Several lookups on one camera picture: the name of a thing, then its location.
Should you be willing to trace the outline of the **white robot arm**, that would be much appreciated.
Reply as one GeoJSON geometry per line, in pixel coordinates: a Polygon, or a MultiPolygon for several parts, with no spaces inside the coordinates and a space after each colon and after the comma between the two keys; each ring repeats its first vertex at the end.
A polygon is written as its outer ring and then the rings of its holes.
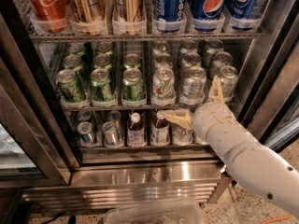
{"type": "Polygon", "coordinates": [[[243,188],[299,217],[299,172],[237,121],[222,91],[194,112],[166,110],[163,116],[203,138],[243,188]]]}

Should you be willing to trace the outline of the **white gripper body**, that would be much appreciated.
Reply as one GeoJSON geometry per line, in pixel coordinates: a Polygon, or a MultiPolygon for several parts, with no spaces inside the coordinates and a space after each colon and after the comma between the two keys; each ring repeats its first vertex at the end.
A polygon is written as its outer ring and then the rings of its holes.
{"type": "Polygon", "coordinates": [[[192,126],[221,159],[247,136],[246,129],[236,120],[234,113],[221,102],[199,106],[193,114],[192,126]]]}

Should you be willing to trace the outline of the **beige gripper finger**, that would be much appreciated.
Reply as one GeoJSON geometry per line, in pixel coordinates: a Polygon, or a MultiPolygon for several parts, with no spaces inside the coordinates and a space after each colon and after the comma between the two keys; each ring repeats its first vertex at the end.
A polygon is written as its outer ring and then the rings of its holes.
{"type": "Polygon", "coordinates": [[[192,129],[192,113],[189,110],[165,110],[163,116],[169,122],[177,124],[183,129],[192,129]]]}
{"type": "Polygon", "coordinates": [[[209,100],[211,102],[221,102],[224,103],[224,97],[221,87],[221,79],[217,76],[214,76],[212,81],[212,86],[209,90],[209,100]]]}

